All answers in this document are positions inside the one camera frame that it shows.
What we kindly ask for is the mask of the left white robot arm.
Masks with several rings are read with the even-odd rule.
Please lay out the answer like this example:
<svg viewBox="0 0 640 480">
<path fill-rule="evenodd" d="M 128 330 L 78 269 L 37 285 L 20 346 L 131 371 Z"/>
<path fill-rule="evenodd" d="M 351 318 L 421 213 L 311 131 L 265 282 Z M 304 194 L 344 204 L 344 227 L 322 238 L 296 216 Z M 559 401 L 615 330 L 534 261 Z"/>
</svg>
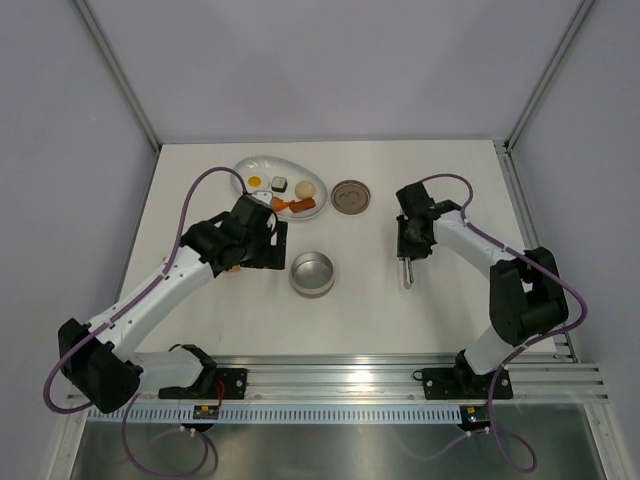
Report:
<svg viewBox="0 0 640 480">
<path fill-rule="evenodd" d="M 138 346 L 178 305 L 236 266 L 281 270 L 288 225 L 244 194 L 232 210 L 193 224 L 169 258 L 127 297 L 86 323 L 58 330 L 60 371 L 108 414 L 150 390 L 163 399 L 213 399 L 222 391 L 216 360 L 193 344 L 141 353 Z"/>
</svg>

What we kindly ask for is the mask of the round metal lunch box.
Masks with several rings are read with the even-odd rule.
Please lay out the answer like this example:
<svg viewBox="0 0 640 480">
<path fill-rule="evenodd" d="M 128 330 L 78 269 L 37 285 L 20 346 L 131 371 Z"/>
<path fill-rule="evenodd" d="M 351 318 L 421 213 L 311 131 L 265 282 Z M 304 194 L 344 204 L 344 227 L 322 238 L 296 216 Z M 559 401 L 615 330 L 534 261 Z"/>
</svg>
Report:
<svg viewBox="0 0 640 480">
<path fill-rule="evenodd" d="M 290 267 L 289 281 L 293 290 L 306 298 L 319 298 L 333 287 L 335 270 L 323 253 L 306 252 L 297 256 Z"/>
</svg>

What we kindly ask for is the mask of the metal tongs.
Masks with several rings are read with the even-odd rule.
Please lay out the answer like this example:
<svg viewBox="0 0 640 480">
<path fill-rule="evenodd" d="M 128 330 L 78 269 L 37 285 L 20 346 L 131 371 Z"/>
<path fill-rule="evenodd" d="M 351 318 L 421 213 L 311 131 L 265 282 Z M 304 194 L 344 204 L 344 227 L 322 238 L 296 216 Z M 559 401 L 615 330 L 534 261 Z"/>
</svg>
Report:
<svg viewBox="0 0 640 480">
<path fill-rule="evenodd" d="M 403 266 L 403 285 L 409 290 L 414 284 L 413 262 L 409 257 L 402 259 Z"/>
</svg>

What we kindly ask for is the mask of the beige bun toy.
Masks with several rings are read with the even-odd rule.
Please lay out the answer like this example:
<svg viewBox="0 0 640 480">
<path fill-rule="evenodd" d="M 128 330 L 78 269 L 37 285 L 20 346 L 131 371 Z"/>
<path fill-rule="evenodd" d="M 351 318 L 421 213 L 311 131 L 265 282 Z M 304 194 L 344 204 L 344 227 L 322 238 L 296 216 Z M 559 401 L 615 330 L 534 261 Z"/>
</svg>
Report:
<svg viewBox="0 0 640 480">
<path fill-rule="evenodd" d="M 300 200 L 313 198 L 317 187 L 311 181 L 301 181 L 295 186 L 295 195 Z"/>
</svg>

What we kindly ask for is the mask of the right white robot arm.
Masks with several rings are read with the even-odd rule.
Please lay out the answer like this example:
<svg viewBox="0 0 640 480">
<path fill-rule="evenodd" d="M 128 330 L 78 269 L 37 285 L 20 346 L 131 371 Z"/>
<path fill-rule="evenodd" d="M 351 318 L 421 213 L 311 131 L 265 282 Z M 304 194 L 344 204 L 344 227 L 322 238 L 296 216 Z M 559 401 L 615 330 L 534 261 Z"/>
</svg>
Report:
<svg viewBox="0 0 640 480">
<path fill-rule="evenodd" d="M 413 262 L 428 258 L 436 246 L 456 253 L 489 282 L 490 325 L 485 332 L 456 355 L 452 366 L 414 372 L 425 398 L 512 398 L 505 360 L 568 318 L 553 254 L 544 247 L 508 250 L 469 224 L 465 206 L 452 200 L 435 201 L 422 182 L 401 188 L 396 198 L 401 208 L 396 219 L 396 253 L 406 288 L 414 283 Z"/>
</svg>

